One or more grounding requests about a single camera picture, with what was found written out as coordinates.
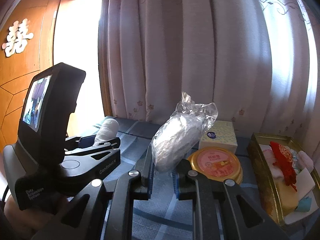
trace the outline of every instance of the device screen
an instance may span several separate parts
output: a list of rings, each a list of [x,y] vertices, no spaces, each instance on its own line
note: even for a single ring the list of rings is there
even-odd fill
[[[33,82],[23,114],[23,121],[33,130],[39,125],[39,117],[44,95],[47,91],[51,75]]]

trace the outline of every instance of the hand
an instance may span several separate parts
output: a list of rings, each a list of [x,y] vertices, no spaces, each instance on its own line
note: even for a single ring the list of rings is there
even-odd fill
[[[62,198],[58,203],[58,207],[64,206],[67,202],[66,198]],[[17,235],[23,239],[31,239],[36,231],[43,228],[54,216],[37,208],[21,211],[11,195],[4,206],[4,215]]]

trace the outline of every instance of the gold tin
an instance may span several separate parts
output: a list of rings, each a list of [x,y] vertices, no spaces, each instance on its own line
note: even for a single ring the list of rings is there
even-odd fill
[[[224,181],[233,179],[242,181],[242,169],[238,158],[230,151],[219,147],[205,147],[189,156],[193,170],[204,174],[207,178]]]
[[[289,146],[296,152],[302,151],[302,148],[292,137],[264,133],[253,133],[247,147],[253,171],[257,179],[261,205],[274,222],[280,226],[284,226],[284,216],[276,184],[259,146],[259,144],[269,145],[270,141]],[[318,206],[320,206],[320,180],[316,169],[311,172],[311,176],[316,183],[313,193]]]

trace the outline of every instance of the white chinese character decoration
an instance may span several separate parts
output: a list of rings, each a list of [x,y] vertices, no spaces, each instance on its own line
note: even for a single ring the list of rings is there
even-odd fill
[[[28,19],[24,19],[21,24],[18,21],[13,23],[13,26],[9,27],[9,35],[7,35],[7,43],[2,44],[5,55],[10,57],[15,52],[21,53],[28,44],[27,39],[33,38],[33,33],[28,33],[29,27]]]

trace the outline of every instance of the red cloth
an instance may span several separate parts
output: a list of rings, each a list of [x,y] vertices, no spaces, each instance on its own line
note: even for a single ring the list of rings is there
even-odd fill
[[[270,142],[270,146],[277,160],[275,163],[273,163],[273,165],[278,166],[281,169],[284,175],[285,184],[287,186],[291,185],[295,191],[297,191],[297,188],[294,185],[297,183],[297,180],[296,173],[292,168],[291,152],[288,151],[283,145],[276,142]]]

